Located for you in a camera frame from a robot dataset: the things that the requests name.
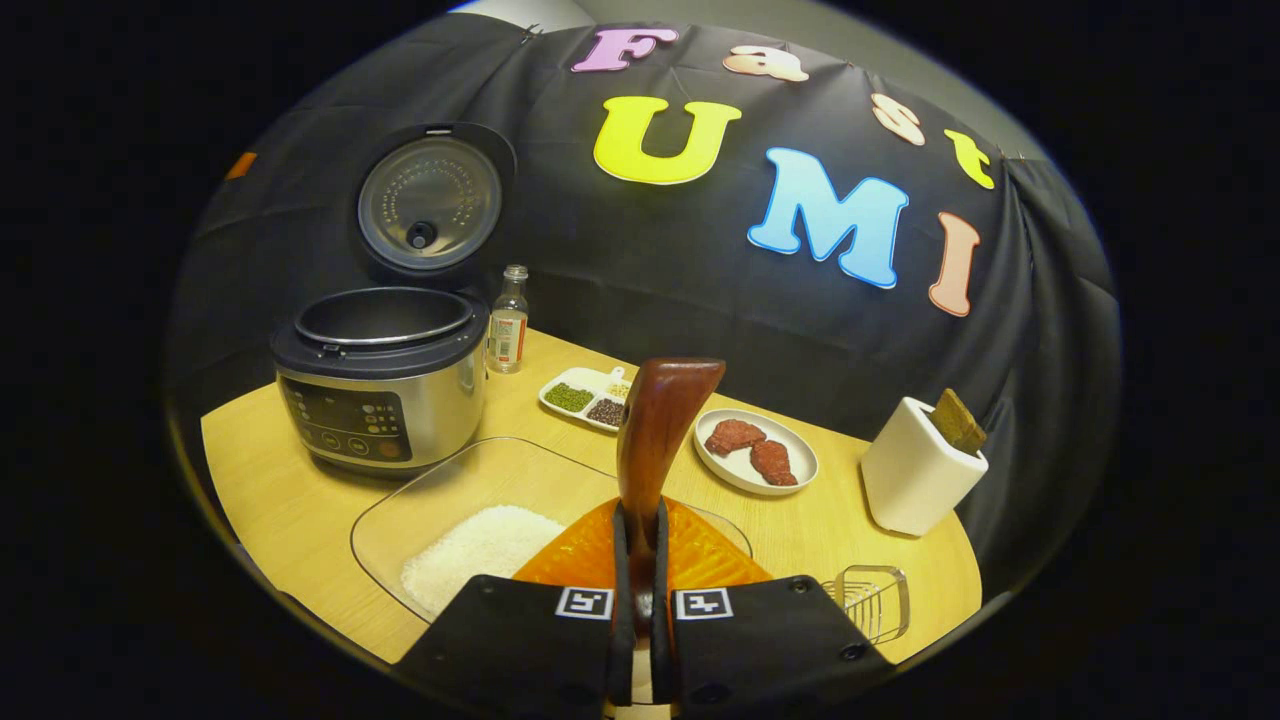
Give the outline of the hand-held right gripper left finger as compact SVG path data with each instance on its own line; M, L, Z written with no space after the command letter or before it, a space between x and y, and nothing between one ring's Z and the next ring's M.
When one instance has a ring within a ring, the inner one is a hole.
M612 587L479 574L393 667L452 719L603 719L628 705L635 650L618 500L588 512Z

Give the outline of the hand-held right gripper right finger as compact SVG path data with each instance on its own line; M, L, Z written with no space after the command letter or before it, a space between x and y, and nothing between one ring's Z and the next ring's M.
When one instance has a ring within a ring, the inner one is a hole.
M836 719L896 671L809 575L772 578L687 505L659 512L655 697L677 719Z

